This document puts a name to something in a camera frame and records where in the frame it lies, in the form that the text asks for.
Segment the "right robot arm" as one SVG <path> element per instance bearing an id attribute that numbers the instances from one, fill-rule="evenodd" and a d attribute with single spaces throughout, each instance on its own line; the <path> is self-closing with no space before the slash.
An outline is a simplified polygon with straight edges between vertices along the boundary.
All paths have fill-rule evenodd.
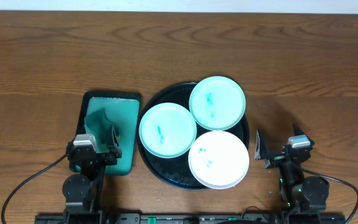
<path id="1" fill-rule="evenodd" d="M 293 131 L 280 152 L 269 152 L 257 131 L 254 159 L 263 160 L 266 169 L 279 170 L 280 196 L 288 204 L 277 217 L 280 223 L 321 223 L 319 212 L 326 209 L 329 183 L 322 177 L 305 177 L 300 164 L 311 157 L 314 141 L 297 124 Z"/>

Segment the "light green plate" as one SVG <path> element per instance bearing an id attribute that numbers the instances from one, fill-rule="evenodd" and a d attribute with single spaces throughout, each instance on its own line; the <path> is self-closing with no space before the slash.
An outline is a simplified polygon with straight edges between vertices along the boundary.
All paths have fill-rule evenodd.
<path id="1" fill-rule="evenodd" d="M 201 127 L 223 131 L 242 119 L 246 97 L 234 80 L 223 76 L 208 77 L 197 83 L 191 91 L 189 109 Z"/>
<path id="2" fill-rule="evenodd" d="M 147 110 L 139 124 L 142 145 L 154 156 L 178 157 L 188 151 L 196 139 L 196 121 L 176 103 L 160 103 Z"/>

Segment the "green yellow sponge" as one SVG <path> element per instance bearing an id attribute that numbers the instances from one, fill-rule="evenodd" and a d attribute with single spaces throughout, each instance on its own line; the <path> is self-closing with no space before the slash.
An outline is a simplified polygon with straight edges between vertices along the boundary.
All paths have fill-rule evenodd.
<path id="1" fill-rule="evenodd" d="M 87 134 L 93 134 L 97 140 L 98 150 L 107 150 L 106 135 L 110 125 L 115 128 L 117 140 L 120 137 L 120 131 L 117 124 L 111 121 L 106 114 L 105 109 L 94 111 L 84 118 L 85 130 Z"/>

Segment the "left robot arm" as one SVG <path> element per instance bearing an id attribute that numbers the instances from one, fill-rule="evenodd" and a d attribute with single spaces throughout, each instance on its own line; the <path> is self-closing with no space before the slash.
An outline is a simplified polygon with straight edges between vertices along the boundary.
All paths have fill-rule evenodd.
<path id="1" fill-rule="evenodd" d="M 103 180 L 107 166 L 117 164 L 122 157 L 114 126 L 105 137 L 107 152 L 97 152 L 93 134 L 78 134 L 67 144 L 66 156 L 71 164 L 80 167 L 78 174 L 69 176 L 62 187 L 66 198 L 63 223 L 109 223 L 109 212 L 100 206 Z"/>

